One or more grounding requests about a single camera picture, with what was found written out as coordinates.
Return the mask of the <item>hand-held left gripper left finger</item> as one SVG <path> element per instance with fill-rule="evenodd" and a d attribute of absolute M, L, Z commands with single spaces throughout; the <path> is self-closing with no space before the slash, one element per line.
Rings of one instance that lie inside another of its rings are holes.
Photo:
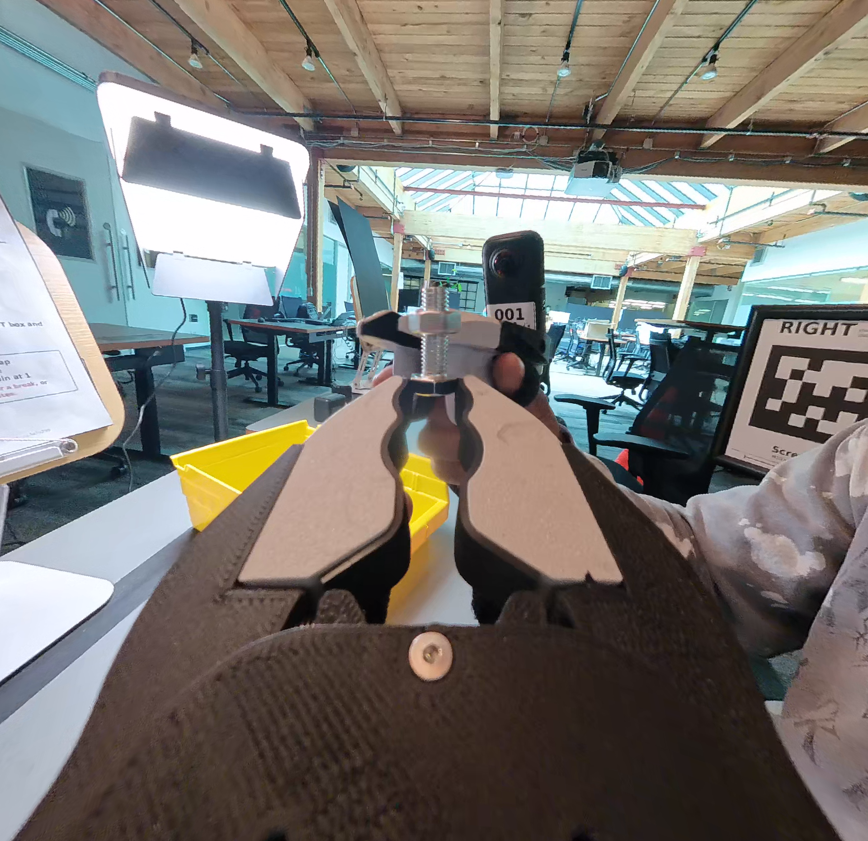
<path fill-rule="evenodd" d="M 390 377 L 300 449 L 240 571 L 251 587 L 333 588 L 388 600 L 410 563 L 406 380 Z"/>

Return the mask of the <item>ceiling projector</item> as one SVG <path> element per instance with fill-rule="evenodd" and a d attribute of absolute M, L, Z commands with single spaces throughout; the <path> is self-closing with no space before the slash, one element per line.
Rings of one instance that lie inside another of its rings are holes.
<path fill-rule="evenodd" d="M 577 154 L 564 193 L 576 198 L 606 198 L 621 181 L 623 167 L 614 152 L 589 149 Z"/>

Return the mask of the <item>person's right hand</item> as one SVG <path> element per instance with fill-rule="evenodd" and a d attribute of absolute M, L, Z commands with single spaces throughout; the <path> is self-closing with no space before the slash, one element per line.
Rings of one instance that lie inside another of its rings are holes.
<path fill-rule="evenodd" d="M 496 390 L 512 397 L 520 389 L 525 377 L 523 361 L 515 354 L 499 355 L 491 366 L 492 380 Z M 435 474 L 454 491 L 463 482 L 464 470 L 459 459 L 460 433 L 457 425 L 450 420 L 447 398 L 430 398 L 429 408 L 423 428 L 418 433 L 418 448 L 429 458 Z M 534 400 L 526 411 L 535 416 L 559 442 L 572 444 L 570 432 L 558 421 L 552 411 L 548 398 L 537 391 Z"/>

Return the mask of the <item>grey desk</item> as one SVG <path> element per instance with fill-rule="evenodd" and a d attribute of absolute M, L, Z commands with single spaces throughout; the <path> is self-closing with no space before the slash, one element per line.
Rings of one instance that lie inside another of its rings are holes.
<path fill-rule="evenodd" d="M 271 428 L 279 427 L 289 423 L 307 422 L 311 427 L 316 428 L 320 422 L 315 419 L 314 414 L 315 398 L 310 397 L 298 404 L 285 410 L 277 411 L 257 422 L 248 424 L 245 427 L 245 433 L 257 433 Z"/>

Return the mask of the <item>wooden board stand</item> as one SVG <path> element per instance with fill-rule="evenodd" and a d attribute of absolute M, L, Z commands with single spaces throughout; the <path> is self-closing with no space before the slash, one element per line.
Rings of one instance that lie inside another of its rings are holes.
<path fill-rule="evenodd" d="M 363 394 L 373 388 L 374 379 L 377 374 L 377 367 L 382 357 L 382 351 L 376 348 L 374 342 L 360 334 L 360 326 L 363 321 L 361 302 L 359 297 L 359 289 L 357 286 L 356 277 L 351 277 L 350 280 L 351 293 L 353 297 L 353 311 L 357 320 L 357 341 L 360 348 L 360 357 L 358 359 L 357 370 L 353 379 L 353 393 Z"/>

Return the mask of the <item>dark wall picture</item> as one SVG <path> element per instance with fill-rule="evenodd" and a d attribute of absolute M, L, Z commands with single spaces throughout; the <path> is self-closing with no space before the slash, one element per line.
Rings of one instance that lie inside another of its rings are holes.
<path fill-rule="evenodd" d="M 24 171 L 38 237 L 58 257 L 94 261 L 84 181 L 30 165 Z"/>

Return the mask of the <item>printed instruction sheet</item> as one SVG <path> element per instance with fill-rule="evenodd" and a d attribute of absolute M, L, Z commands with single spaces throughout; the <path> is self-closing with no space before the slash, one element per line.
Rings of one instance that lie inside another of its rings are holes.
<path fill-rule="evenodd" d="M 37 261 L 2 203 L 2 475 L 72 454 L 71 441 L 110 423 Z"/>

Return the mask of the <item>black light stand pole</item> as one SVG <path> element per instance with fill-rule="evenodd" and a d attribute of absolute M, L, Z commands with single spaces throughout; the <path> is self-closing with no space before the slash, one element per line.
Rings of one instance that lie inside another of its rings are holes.
<path fill-rule="evenodd" d="M 212 428 L 215 443 L 229 437 L 228 400 L 226 394 L 226 368 L 223 338 L 222 302 L 208 300 L 210 334 L 210 390 L 212 403 Z"/>

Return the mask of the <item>framed marker poster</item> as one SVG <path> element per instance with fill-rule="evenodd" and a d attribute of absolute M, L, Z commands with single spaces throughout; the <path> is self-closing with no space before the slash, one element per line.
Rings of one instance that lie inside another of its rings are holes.
<path fill-rule="evenodd" d="M 758 305 L 712 453 L 760 477 L 867 416 L 865 304 Z"/>

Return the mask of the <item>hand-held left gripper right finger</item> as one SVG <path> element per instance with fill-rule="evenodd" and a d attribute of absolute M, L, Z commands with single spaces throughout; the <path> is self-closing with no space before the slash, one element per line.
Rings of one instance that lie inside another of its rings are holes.
<path fill-rule="evenodd" d="M 455 561 L 476 594 L 552 589 L 623 575 L 564 448 L 524 407 L 480 378 L 455 393 L 466 476 Z"/>

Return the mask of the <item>person's right forearm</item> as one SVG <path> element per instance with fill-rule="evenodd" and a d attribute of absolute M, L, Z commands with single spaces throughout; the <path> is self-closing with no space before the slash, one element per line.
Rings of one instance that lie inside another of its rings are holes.
<path fill-rule="evenodd" d="M 752 654 L 866 667 L 866 421 L 755 486 L 683 506 L 624 489 L 716 594 Z"/>

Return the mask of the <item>yellow plastic bin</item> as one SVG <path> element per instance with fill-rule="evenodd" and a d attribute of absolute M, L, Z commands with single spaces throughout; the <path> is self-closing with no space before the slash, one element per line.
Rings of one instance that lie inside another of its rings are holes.
<path fill-rule="evenodd" d="M 151 635 L 179 647 L 182 633 L 208 654 L 309 623 L 382 625 L 388 600 L 357 600 L 333 588 L 320 595 L 295 587 L 243 586 L 238 578 L 300 449 L 315 433 L 296 422 L 242 435 L 174 456 L 181 489 L 193 505 L 193 527 L 206 527 L 182 545 L 178 559 L 143 612 Z M 445 522 L 448 490 L 411 463 L 399 476 L 407 498 L 410 563 L 417 540 Z M 397 583 L 400 584 L 406 574 Z"/>

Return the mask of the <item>black flag panel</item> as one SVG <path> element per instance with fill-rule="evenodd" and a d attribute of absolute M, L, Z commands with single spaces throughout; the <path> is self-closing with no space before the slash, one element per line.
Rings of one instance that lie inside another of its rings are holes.
<path fill-rule="evenodd" d="M 353 262 L 360 305 L 359 317 L 369 317 L 390 310 L 384 272 L 368 219 L 342 200 L 337 203 L 330 202 L 329 205 Z"/>

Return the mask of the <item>steel hex bolt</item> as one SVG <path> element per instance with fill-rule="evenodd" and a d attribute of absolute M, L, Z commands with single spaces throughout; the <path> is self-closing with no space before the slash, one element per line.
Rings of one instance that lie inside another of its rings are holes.
<path fill-rule="evenodd" d="M 448 292 L 432 281 L 426 281 L 420 291 L 420 310 L 458 311 L 450 309 Z M 419 336 L 420 371 L 413 374 L 410 384 L 415 395 L 440 397 L 450 393 L 451 378 L 448 376 L 448 336 Z"/>

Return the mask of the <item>studio light panel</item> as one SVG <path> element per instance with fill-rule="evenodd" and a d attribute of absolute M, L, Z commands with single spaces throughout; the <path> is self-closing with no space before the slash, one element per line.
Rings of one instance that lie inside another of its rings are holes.
<path fill-rule="evenodd" d="M 309 150 L 115 72 L 96 99 L 138 247 L 273 268 L 278 289 L 304 222 Z"/>

